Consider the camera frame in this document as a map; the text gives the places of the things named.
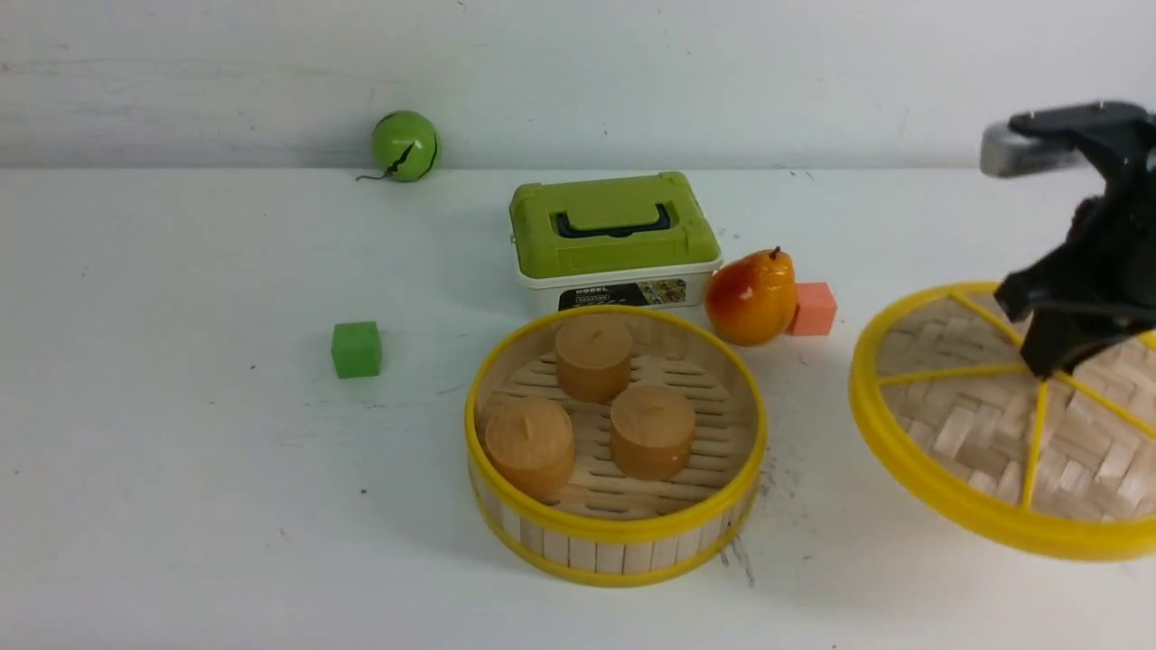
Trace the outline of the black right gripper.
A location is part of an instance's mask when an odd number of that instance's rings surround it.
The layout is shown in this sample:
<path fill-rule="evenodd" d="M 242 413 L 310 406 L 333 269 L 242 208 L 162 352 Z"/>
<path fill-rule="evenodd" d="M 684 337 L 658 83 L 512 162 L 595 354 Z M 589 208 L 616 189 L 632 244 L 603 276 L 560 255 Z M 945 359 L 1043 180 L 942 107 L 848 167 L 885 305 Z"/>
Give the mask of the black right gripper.
<path fill-rule="evenodd" d="M 1064 241 L 1011 272 L 996 302 L 1032 313 L 1020 357 L 1040 381 L 1153 330 L 1153 113 L 1122 99 L 1038 108 L 1003 121 L 1020 135 L 1064 135 L 1099 173 Z"/>

